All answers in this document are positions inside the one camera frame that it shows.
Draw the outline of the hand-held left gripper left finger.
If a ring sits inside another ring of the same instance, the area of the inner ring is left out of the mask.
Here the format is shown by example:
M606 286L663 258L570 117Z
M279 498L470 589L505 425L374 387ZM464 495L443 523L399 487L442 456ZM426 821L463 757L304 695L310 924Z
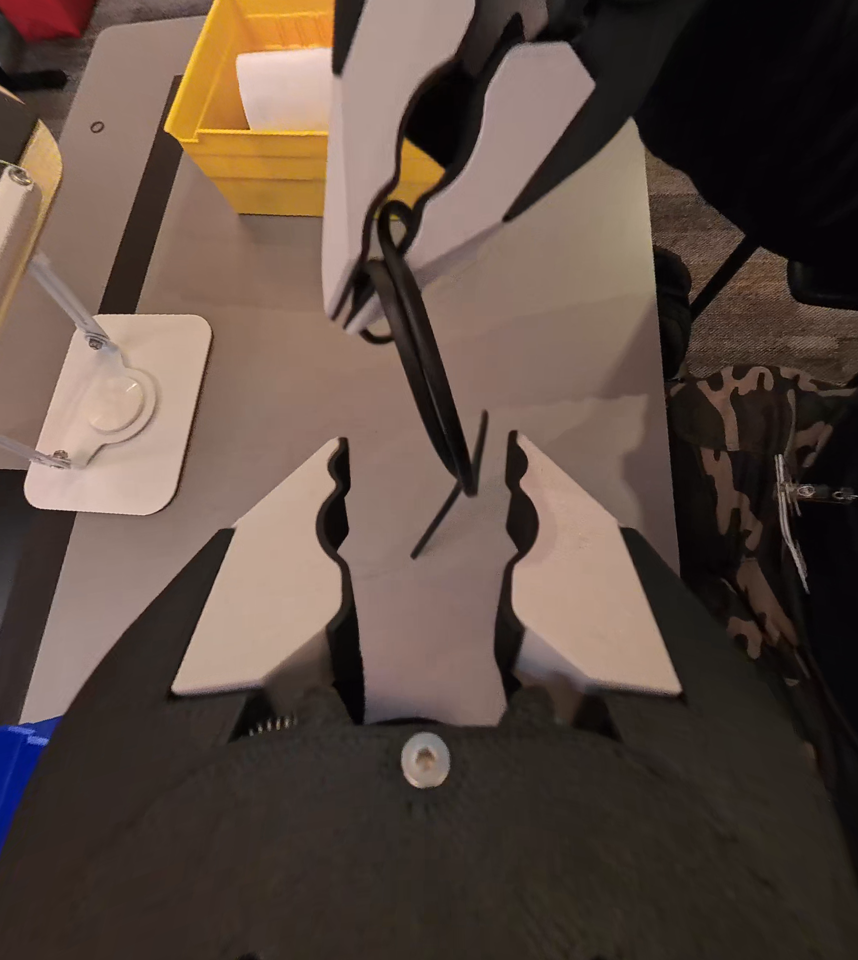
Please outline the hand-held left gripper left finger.
M233 524L172 694L261 690L290 710L329 684L359 708L359 624L339 554L350 487L348 440L332 438Z

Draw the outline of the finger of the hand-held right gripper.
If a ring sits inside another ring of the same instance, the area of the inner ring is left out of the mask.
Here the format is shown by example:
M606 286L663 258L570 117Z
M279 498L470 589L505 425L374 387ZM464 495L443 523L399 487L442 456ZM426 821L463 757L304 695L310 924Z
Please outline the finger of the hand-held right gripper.
M473 1L337 1L322 229L330 320L351 304L372 223L398 185L404 122L420 90L457 60Z
M422 289L510 217L538 167L589 100L595 80L565 40L500 38L467 73L461 38L419 39L396 57L396 181L410 142L441 169L406 204L396 272Z

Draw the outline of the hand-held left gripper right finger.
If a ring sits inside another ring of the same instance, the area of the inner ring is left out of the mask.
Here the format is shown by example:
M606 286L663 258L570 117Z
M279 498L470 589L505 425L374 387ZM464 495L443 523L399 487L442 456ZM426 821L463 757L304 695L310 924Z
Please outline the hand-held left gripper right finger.
M540 450L507 439L507 534L495 661L507 695L559 710L603 691L678 698L683 686L616 517Z

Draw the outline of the white roll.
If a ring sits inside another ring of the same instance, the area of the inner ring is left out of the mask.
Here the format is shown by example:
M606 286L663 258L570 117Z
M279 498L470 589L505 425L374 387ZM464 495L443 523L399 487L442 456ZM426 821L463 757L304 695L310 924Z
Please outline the white roll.
M326 135L333 83L331 59L329 47L239 54L236 76L249 129Z

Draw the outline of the yellow plastic bin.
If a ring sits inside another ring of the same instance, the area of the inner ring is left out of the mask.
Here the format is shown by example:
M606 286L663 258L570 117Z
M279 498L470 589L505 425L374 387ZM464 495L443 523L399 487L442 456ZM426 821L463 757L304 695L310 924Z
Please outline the yellow plastic bin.
M323 214L326 133L251 129L236 58L330 48L334 6L332 1L216 1L204 20L164 128L238 214Z

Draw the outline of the person's right forearm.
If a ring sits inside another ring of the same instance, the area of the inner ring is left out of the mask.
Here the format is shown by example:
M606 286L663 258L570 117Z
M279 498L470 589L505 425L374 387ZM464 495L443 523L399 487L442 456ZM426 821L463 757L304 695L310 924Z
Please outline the person's right forearm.
M681 2L634 112L651 154L743 234L698 316L759 249L803 303L858 310L858 2Z

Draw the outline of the person's camouflage pants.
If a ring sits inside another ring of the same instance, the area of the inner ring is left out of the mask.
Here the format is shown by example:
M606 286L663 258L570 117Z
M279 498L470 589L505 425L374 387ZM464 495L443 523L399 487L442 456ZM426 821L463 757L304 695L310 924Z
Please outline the person's camouflage pants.
M858 876L858 387L740 365L666 400L683 580L780 678Z

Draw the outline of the white board stand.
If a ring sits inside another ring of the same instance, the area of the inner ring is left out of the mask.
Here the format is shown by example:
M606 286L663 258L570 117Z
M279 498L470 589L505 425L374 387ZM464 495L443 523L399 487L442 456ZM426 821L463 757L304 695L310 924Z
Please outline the white board stand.
M212 342L192 314L92 313L43 254L29 274L73 323L36 444L0 434L29 463L40 510L147 517L174 497Z

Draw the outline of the red plastic bin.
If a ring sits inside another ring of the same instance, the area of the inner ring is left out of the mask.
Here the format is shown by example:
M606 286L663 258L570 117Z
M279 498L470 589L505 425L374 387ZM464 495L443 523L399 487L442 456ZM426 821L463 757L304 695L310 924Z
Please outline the red plastic bin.
M0 1L0 13L27 43L79 40L97 1Z

